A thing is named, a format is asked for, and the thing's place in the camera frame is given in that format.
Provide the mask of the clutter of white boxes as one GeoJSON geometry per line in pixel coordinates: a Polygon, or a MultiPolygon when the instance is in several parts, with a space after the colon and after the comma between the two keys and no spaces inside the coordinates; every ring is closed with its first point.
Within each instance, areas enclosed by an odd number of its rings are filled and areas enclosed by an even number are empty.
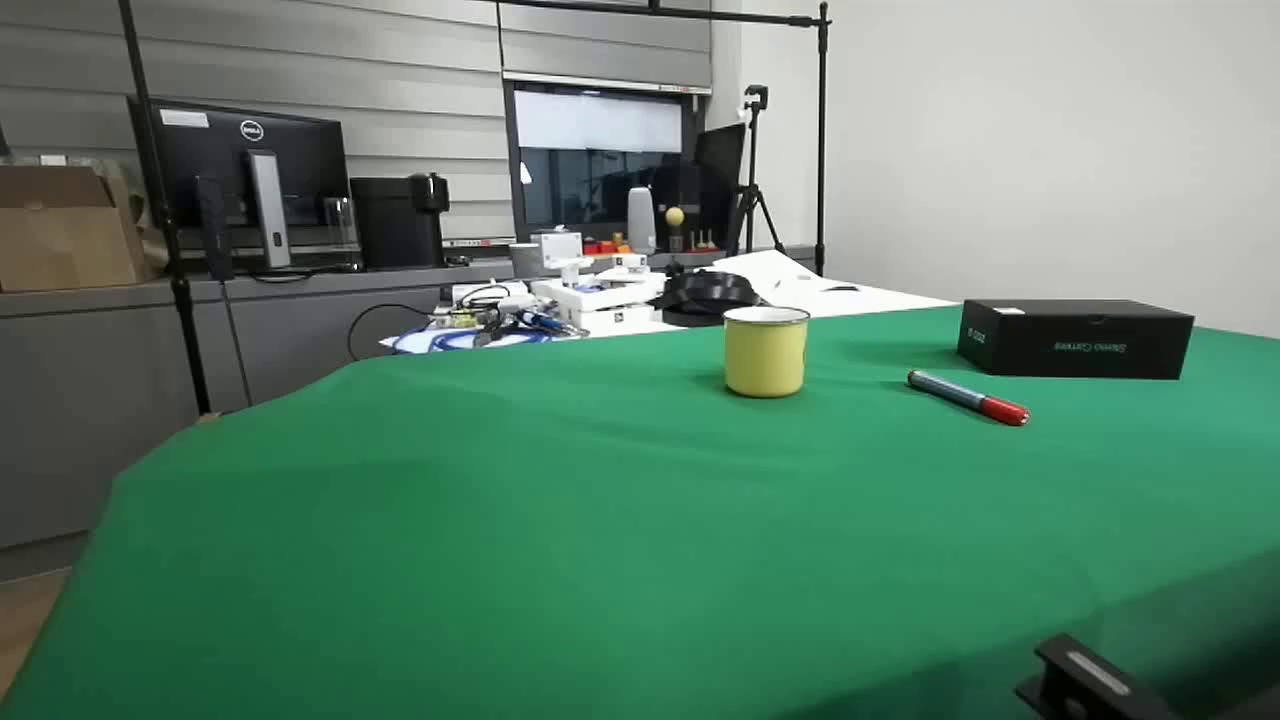
{"type": "Polygon", "coordinates": [[[661,329],[656,244],[629,231],[536,231],[512,249],[515,276],[459,285],[419,329],[385,335],[397,357],[521,347],[661,329]]]}

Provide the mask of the black clamp bracket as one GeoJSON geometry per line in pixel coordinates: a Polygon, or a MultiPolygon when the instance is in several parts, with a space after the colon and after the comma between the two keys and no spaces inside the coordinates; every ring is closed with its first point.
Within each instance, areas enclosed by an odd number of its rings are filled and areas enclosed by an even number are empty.
{"type": "Polygon", "coordinates": [[[1178,720],[1178,710],[1120,673],[1075,636],[1049,636],[1035,648],[1039,673],[1016,685],[1016,694],[1039,720],[1178,720]]]}

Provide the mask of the green table cloth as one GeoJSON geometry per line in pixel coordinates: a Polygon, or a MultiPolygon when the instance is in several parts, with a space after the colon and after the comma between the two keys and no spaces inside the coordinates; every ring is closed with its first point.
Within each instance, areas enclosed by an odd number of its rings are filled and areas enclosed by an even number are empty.
{"type": "Polygon", "coordinates": [[[139,463],[4,720],[1023,720],[1071,630],[1193,715],[1276,673],[1280,342],[917,392],[957,321],[385,357],[139,463]]]}

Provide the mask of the black Dell monitor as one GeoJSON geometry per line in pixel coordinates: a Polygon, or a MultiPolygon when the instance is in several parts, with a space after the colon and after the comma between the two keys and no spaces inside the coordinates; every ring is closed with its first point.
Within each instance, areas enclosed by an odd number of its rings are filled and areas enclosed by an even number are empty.
{"type": "Polygon", "coordinates": [[[167,208],[176,266],[355,266],[344,128],[318,116],[128,99],[144,193],[167,208]]]}

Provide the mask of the cardboard box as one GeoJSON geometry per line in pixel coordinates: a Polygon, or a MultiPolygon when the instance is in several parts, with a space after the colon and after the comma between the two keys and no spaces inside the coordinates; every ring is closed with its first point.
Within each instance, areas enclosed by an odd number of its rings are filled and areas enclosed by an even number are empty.
{"type": "Polygon", "coordinates": [[[133,193],[115,165],[0,167],[0,287],[121,287],[148,280],[133,193]]]}

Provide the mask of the orange marker pen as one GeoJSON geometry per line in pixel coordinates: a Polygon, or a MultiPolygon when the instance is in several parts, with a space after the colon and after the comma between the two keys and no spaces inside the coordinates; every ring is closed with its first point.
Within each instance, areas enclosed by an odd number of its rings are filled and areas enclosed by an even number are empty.
{"type": "Polygon", "coordinates": [[[977,392],[977,388],[964,388],[964,382],[945,378],[945,375],[923,370],[923,368],[906,370],[906,388],[941,394],[941,399],[952,399],[960,409],[970,409],[970,412],[981,412],[981,414],[988,414],[994,423],[1011,423],[1011,427],[1029,423],[1029,409],[1020,409],[1011,399],[999,399],[999,394],[988,394],[988,392],[977,392]]]}

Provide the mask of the black desktop device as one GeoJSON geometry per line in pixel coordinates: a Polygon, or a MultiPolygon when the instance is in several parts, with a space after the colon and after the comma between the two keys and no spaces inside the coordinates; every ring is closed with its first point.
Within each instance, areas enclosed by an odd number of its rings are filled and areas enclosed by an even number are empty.
{"type": "Polygon", "coordinates": [[[438,217],[448,211],[448,181],[434,170],[402,181],[351,181],[355,235],[369,266],[438,266],[438,217]]]}

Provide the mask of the large dark window screen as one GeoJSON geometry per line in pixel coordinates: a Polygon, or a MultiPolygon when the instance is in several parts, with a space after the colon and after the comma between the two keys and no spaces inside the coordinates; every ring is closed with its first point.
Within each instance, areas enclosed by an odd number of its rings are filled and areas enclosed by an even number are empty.
{"type": "Polygon", "coordinates": [[[612,235],[629,193],[689,157],[689,99],[512,83],[512,184],[522,239],[551,227],[612,235]]]}

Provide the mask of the black rectangular box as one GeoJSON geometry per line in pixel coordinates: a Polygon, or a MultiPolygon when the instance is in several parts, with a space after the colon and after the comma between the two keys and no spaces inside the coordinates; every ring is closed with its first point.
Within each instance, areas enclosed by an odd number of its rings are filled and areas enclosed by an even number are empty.
{"type": "Polygon", "coordinates": [[[1177,378],[1193,329],[1138,301],[969,301],[957,350],[992,375],[1177,378]]]}

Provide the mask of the white paper sheets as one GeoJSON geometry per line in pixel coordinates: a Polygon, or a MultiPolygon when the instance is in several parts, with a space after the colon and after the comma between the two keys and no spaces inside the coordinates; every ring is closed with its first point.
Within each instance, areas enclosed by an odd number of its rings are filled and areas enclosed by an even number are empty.
{"type": "Polygon", "coordinates": [[[803,306],[811,317],[873,317],[937,306],[937,294],[832,280],[784,252],[743,252],[710,261],[710,272],[743,276],[763,304],[803,306]]]}

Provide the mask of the yellow mug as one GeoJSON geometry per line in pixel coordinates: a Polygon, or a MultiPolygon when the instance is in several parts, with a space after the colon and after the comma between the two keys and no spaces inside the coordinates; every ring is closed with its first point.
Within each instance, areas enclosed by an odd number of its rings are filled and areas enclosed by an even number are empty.
{"type": "Polygon", "coordinates": [[[722,317],[722,388],[775,399],[803,388],[807,313],[803,306],[732,306],[722,317]]]}

